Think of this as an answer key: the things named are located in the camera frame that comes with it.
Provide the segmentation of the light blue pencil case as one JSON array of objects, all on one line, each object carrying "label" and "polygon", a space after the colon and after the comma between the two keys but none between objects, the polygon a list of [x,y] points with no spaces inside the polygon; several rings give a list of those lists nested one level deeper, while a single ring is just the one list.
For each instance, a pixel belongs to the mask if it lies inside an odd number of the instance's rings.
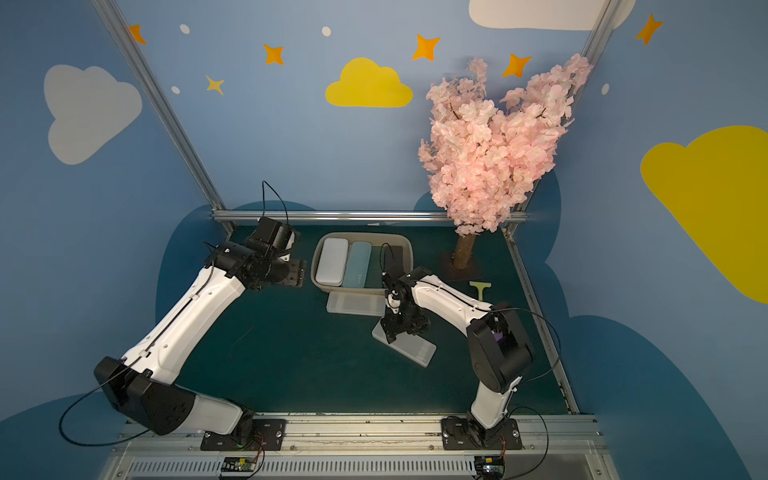
[{"label": "light blue pencil case", "polygon": [[372,252],[369,242],[353,242],[348,250],[342,286],[344,288],[364,288]]}]

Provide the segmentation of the clear pencil case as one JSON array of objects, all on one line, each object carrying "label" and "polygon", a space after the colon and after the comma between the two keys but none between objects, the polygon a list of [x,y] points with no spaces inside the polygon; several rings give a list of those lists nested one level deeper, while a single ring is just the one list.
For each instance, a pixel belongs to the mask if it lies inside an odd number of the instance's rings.
[{"label": "clear pencil case", "polygon": [[437,351],[437,346],[421,336],[401,333],[396,340],[389,343],[384,329],[380,323],[377,323],[372,330],[372,337],[405,358],[413,361],[417,365],[427,368]]},{"label": "clear pencil case", "polygon": [[385,299],[380,295],[331,292],[326,304],[331,314],[383,317]]}]

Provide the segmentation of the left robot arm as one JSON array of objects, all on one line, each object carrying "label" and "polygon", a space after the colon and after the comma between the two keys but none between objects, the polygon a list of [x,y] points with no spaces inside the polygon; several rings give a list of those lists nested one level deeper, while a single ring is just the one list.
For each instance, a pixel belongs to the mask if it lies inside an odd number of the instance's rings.
[{"label": "left robot arm", "polygon": [[157,435],[194,429],[246,444],[254,435],[249,410],[176,380],[198,343],[245,291],[302,286],[306,263],[291,255],[299,237],[291,225],[262,217],[243,242],[217,245],[147,336],[120,358],[106,357],[96,366],[94,376],[112,407]]}]

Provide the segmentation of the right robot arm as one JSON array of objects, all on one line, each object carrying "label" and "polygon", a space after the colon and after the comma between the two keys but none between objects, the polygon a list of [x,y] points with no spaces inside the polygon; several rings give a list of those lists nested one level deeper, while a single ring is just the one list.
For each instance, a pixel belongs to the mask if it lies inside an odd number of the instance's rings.
[{"label": "right robot arm", "polygon": [[501,425],[507,406],[533,361],[535,349],[517,314],[506,304],[494,306],[474,299],[419,267],[398,278],[381,275],[385,311],[379,321],[383,341],[417,358],[431,345],[420,335],[433,313],[464,334],[471,366],[479,385],[470,420],[481,432]]}]

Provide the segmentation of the white pencil case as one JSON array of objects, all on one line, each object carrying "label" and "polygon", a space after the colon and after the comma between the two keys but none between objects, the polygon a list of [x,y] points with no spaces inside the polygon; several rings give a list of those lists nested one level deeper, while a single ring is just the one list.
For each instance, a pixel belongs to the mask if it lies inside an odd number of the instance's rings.
[{"label": "white pencil case", "polygon": [[315,271],[315,280],[325,286],[341,286],[345,275],[348,251],[349,241],[347,239],[325,239]]}]

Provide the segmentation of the black pencil case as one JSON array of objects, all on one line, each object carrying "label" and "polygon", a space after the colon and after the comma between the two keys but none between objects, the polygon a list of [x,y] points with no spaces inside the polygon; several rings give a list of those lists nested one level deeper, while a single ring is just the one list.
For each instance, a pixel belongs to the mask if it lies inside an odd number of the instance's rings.
[{"label": "black pencil case", "polygon": [[403,248],[399,245],[392,246],[385,243],[383,246],[385,253],[385,267],[383,272],[392,277],[400,277],[405,273]]}]

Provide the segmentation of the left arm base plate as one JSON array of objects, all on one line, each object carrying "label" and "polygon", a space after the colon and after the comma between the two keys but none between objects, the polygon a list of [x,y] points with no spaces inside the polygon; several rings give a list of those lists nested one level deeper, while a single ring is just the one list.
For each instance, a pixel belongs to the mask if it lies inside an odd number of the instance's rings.
[{"label": "left arm base plate", "polygon": [[286,421],[251,417],[242,419],[229,434],[206,431],[201,451],[279,451],[285,434]]}]

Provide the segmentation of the dark green pencil case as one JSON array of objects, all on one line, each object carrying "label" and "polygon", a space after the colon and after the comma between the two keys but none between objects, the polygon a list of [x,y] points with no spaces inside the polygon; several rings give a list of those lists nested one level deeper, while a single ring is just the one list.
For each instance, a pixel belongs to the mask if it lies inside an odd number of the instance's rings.
[{"label": "dark green pencil case", "polygon": [[385,253],[382,246],[371,249],[370,264],[367,272],[366,287],[380,289],[382,287],[382,272],[385,267]]}]

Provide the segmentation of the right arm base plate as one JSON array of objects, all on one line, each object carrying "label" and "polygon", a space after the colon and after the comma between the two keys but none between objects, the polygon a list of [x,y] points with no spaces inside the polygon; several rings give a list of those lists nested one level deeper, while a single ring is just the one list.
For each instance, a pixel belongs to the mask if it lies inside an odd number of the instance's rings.
[{"label": "right arm base plate", "polygon": [[513,418],[485,429],[473,418],[448,416],[440,421],[445,450],[522,450],[522,434]]}]

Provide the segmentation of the beige storage box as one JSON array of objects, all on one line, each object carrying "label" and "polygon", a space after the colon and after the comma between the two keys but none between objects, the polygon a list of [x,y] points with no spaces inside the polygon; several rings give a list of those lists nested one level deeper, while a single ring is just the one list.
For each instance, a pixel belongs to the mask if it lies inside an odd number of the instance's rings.
[{"label": "beige storage box", "polygon": [[309,277],[312,280],[312,283],[319,288],[321,291],[330,293],[330,292],[341,292],[341,293],[350,293],[350,294],[366,294],[366,295],[384,295],[384,287],[381,280],[381,269],[380,262],[379,262],[379,255],[376,253],[373,253],[371,255],[371,262],[373,262],[379,269],[378,273],[376,275],[367,275],[366,276],[366,286],[364,288],[346,288],[343,286],[330,286],[321,284],[316,279],[316,273],[318,270],[318,265],[320,263],[320,257],[323,250],[323,245],[327,239],[330,238],[344,238],[347,239],[349,244],[352,244],[357,241],[364,241],[369,242],[373,248],[381,249],[381,247],[384,244],[388,244],[390,247],[392,247],[395,252],[400,252],[400,255],[395,255],[395,258],[399,259],[400,263],[400,269],[403,273],[408,273],[411,270],[415,268],[414,266],[414,256],[413,256],[413,247],[408,238],[406,238],[403,235],[397,235],[397,234],[388,234],[388,233],[375,233],[375,232],[331,232],[324,236],[322,236],[315,247],[312,261],[309,265]]}]

